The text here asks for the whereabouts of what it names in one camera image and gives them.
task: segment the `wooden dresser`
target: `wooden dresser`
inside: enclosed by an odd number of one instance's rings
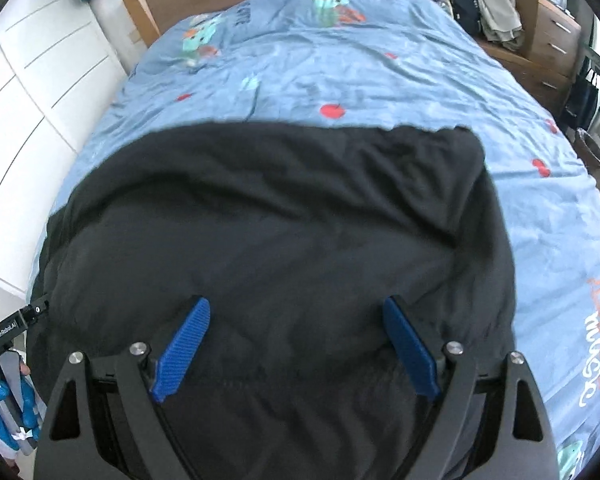
[[[491,57],[552,114],[560,113],[573,78],[580,44],[580,25],[548,0],[516,0],[525,29],[522,49],[513,53],[478,40]]]

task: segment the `metal drawer handle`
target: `metal drawer handle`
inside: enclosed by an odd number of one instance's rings
[[[556,22],[555,20],[551,20],[552,22],[555,23],[556,27],[561,28],[564,32],[568,32],[569,34],[571,34],[571,31],[565,27],[563,24]]]
[[[566,50],[561,49],[559,46],[555,46],[553,43],[549,43],[549,45],[551,45],[552,49],[557,50],[561,54],[566,54],[567,53]]]

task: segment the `white wardrobe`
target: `white wardrobe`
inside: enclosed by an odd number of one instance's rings
[[[88,4],[0,14],[0,319],[24,304],[49,209],[126,74]]]

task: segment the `trash can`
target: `trash can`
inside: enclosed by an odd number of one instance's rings
[[[578,128],[576,131],[573,149],[588,170],[600,169],[600,146],[582,128]]]

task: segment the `cartoon character print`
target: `cartoon character print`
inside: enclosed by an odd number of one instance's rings
[[[314,0],[318,21],[322,27],[334,27],[341,23],[366,22],[364,14],[347,7],[350,0]]]
[[[184,33],[182,52],[188,66],[196,66],[202,59],[217,56],[219,50],[208,43],[218,30],[219,23],[224,21],[221,16],[207,19],[207,15],[196,16],[191,20],[190,28]]]

